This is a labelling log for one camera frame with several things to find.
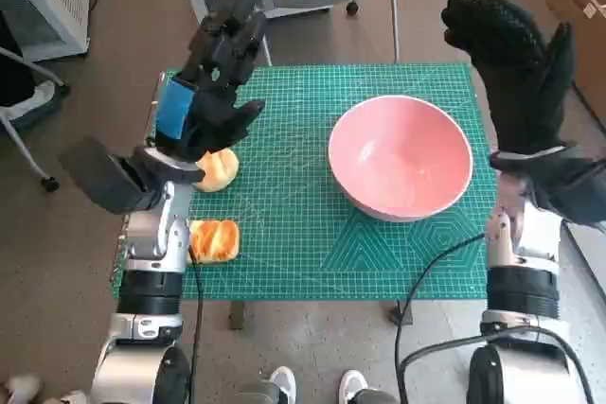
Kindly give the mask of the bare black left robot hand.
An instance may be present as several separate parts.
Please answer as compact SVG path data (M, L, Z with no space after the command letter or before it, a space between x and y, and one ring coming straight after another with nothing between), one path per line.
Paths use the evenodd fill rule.
M253 74L266 28L256 0L234 0L201 21L156 109L154 143L162 153L194 163L246 137L264 102L237 106L237 92Z

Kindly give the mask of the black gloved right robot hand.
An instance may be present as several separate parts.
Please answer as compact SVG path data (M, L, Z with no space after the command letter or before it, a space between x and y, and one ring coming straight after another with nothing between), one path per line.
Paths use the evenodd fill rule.
M483 81L498 149L531 155L561 146L574 74L571 25L558 24L546 42L508 0L448 0L441 20L445 42L469 55Z

